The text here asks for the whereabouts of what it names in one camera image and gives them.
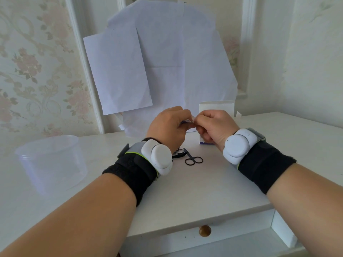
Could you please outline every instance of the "brown knob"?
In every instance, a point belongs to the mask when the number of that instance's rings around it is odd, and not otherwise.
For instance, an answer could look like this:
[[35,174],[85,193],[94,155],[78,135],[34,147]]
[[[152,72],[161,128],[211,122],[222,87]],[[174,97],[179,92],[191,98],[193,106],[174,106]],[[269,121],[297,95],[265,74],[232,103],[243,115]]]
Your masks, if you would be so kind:
[[203,225],[199,229],[199,235],[201,235],[202,237],[208,237],[211,234],[211,231],[211,227],[209,227],[208,225]]

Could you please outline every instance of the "hand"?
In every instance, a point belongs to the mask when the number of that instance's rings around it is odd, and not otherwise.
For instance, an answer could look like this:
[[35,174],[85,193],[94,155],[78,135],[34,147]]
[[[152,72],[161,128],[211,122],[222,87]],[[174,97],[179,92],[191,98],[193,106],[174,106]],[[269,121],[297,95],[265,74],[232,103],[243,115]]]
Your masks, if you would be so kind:
[[186,131],[195,127],[193,123],[180,124],[187,119],[192,119],[188,109],[183,110],[181,106],[168,108],[152,121],[146,136],[162,142],[173,153],[185,141]]
[[214,143],[222,152],[226,139],[239,130],[238,125],[223,110],[205,110],[194,119],[197,131],[205,142]]

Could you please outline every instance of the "white wearable device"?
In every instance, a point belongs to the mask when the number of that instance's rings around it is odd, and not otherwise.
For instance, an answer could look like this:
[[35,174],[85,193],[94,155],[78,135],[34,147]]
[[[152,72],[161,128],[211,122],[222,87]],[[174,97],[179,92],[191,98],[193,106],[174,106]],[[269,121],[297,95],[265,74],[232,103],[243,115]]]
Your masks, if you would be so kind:
[[173,167],[169,148],[153,139],[145,142],[141,153],[162,176],[167,175]]
[[250,149],[265,137],[249,129],[239,129],[225,141],[223,156],[233,165],[238,165]]

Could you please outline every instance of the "wallpaper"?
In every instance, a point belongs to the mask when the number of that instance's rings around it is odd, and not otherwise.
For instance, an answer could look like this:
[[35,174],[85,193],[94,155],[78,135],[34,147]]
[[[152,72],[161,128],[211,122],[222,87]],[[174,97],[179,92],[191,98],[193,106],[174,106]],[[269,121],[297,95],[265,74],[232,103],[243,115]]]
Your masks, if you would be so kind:
[[281,111],[343,127],[343,0],[296,0]]
[[65,0],[0,0],[0,65],[0,156],[99,133]]
[[207,8],[216,17],[216,27],[230,61],[231,68],[238,78],[238,57],[242,28],[243,0],[183,0],[186,3]]

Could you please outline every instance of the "table top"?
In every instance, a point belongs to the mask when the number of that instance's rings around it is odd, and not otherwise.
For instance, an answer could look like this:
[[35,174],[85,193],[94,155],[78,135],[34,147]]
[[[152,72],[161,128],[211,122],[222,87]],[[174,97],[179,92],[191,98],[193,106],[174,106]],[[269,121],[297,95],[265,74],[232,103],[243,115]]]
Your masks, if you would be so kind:
[[[243,116],[239,125],[254,128],[298,163],[343,185],[343,129],[282,113]],[[126,143],[137,141],[123,132],[81,137],[88,175],[50,199],[36,192],[14,155],[1,159],[0,251],[114,164]],[[128,236],[171,233],[272,208],[215,146],[199,145],[198,133],[187,133],[182,146],[204,162],[187,166],[184,158],[174,160],[171,172],[144,194]]]

